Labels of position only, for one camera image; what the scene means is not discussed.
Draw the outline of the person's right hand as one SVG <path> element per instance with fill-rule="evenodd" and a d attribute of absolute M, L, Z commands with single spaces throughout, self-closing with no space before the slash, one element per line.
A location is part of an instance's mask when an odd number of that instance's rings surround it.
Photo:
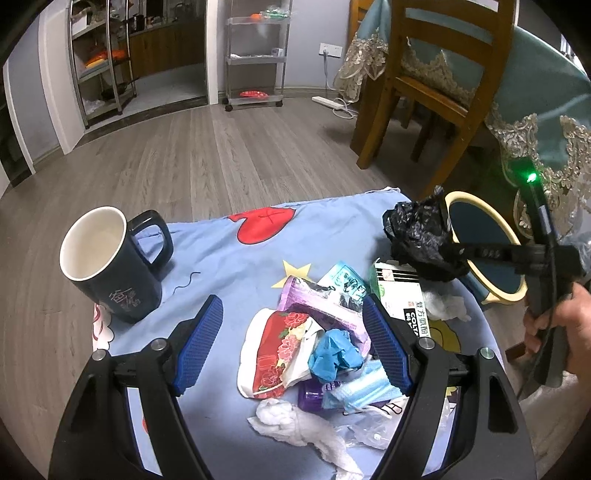
<path fill-rule="evenodd" d="M 553 319 L 553 324 L 564 327 L 567 333 L 570 353 L 566 370 L 576 375 L 581 383 L 590 383 L 590 314 L 590 293 L 579 283 L 572 284 L 571 297 L 557 305 L 553 316 L 546 312 L 540 317 L 535 317 L 531 310 L 527 309 L 523 319 L 526 351 L 533 354 L 540 350 L 542 341 L 537 337 L 538 331 L 546 328 L 549 320 Z"/>

